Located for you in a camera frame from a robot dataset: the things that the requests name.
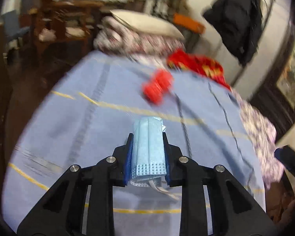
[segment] folded face mask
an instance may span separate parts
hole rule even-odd
[[[159,184],[161,177],[166,175],[164,130],[159,117],[144,117],[134,123],[131,184],[149,187],[149,180]]]

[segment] mask ear loop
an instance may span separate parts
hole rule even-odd
[[[174,199],[174,200],[180,200],[180,198],[178,198],[177,196],[175,196],[174,194],[171,194],[169,191],[167,191],[166,189],[164,189],[163,187],[156,187],[155,183],[153,180],[149,180],[148,181],[149,185],[156,191],[158,191],[159,193],[163,193],[168,195],[170,198]]]

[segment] dark wooden frame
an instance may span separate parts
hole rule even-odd
[[[286,97],[276,86],[293,52],[294,45],[295,2],[292,0],[289,23],[279,53],[264,83],[250,101],[253,106],[257,107],[274,124],[277,130],[276,141],[295,123],[295,108],[292,108]]]

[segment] floral blanket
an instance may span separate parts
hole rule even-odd
[[[137,33],[113,17],[102,20],[102,30],[94,39],[94,47],[108,54],[129,55],[141,53],[168,56],[177,49],[184,49],[183,42],[161,35]]]
[[[240,105],[241,120],[259,159],[263,182],[265,187],[269,189],[272,182],[281,180],[284,170],[283,164],[274,157],[277,131],[268,118],[264,117],[247,101],[242,100],[236,91],[233,90],[233,94]]]

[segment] red object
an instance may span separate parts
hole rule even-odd
[[[159,69],[148,83],[142,85],[142,91],[152,103],[158,105],[163,100],[163,93],[170,89],[172,81],[173,76],[170,72]]]
[[[230,86],[224,78],[224,70],[221,64],[206,56],[193,56],[183,50],[177,50],[167,59],[169,67],[192,70],[206,76],[230,90]]]

